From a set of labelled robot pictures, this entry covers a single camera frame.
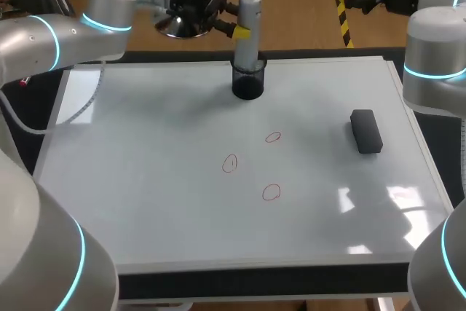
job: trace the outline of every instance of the black eraser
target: black eraser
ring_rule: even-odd
[[[351,128],[359,153],[380,153],[384,144],[371,109],[355,109],[351,113]]]

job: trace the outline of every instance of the hand-drawn circle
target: hand-drawn circle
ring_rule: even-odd
[[[262,199],[263,200],[276,200],[282,194],[282,190],[280,186],[277,184],[270,184],[268,185],[262,192]]]
[[[236,157],[236,154],[230,154],[224,161],[224,164],[222,165],[221,169],[225,173],[232,173],[236,170],[238,166],[238,159]]]
[[[280,131],[275,131],[274,133],[270,134],[269,136],[265,138],[265,142],[272,143],[272,142],[280,140],[281,137],[282,137],[282,133]]]

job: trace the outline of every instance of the cable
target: cable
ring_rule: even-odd
[[[466,196],[466,120],[461,119],[461,183]]]
[[[71,117],[69,117],[65,122],[61,122],[60,124],[58,125],[65,125],[65,124],[69,124],[71,122],[73,122],[77,117],[79,117],[81,114],[83,114],[84,111],[86,111],[90,105],[92,105],[92,103],[94,102],[95,98],[97,97],[97,94],[99,92],[99,89],[100,89],[100,86],[102,85],[102,80],[103,80],[103,72],[105,70],[105,65],[106,65],[106,62],[105,61],[102,61],[102,64],[100,65],[100,74],[99,74],[99,80],[97,82],[97,86],[95,87],[95,90],[94,90],[94,93],[92,94],[92,96],[90,97],[90,99],[88,100],[88,102],[86,102],[86,104],[80,108],[79,111],[77,111],[75,114],[73,114]],[[52,133],[53,131],[55,131],[55,129],[57,128],[58,125],[54,126],[54,127],[51,127],[49,129],[44,129],[44,130],[37,130],[37,129],[33,129],[31,127],[28,127],[26,124],[23,123],[23,121],[21,121],[21,119],[17,116],[15,110],[13,109],[12,105],[9,103],[8,101],[8,98],[6,97],[6,95],[4,94],[3,91],[0,90],[0,101],[3,102],[3,104],[5,105],[5,109],[8,111],[9,115],[13,118],[13,120],[15,121],[15,123],[21,128],[23,129],[24,131],[26,131],[27,133],[30,133],[30,134],[34,134],[34,135],[45,135],[45,134],[48,134],[48,133]]]

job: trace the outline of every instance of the red circle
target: red circle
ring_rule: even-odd
[[[273,198],[265,198],[265,192],[266,190],[271,187],[271,186],[276,186],[278,188],[278,195],[273,197]],[[263,191],[262,191],[262,199],[263,200],[266,200],[267,202],[271,201],[271,200],[276,200],[278,197],[280,197],[282,195],[282,189],[280,188],[279,185],[277,184],[270,184],[268,185]]]
[[[238,166],[238,159],[236,154],[230,154],[224,161],[224,164],[221,166],[221,169],[225,173],[233,173]]]
[[[282,133],[280,131],[275,131],[265,138],[265,142],[272,143],[272,142],[280,140],[281,137],[282,137]]]

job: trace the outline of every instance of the yellow and black hazard tape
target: yellow and black hazard tape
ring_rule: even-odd
[[[347,13],[346,8],[344,6],[343,0],[335,0],[336,4],[336,11],[338,13],[338,19],[340,21],[340,31],[341,36],[343,37],[343,42],[345,47],[353,48],[355,47],[352,43],[350,30],[348,28],[348,20],[347,20]]]

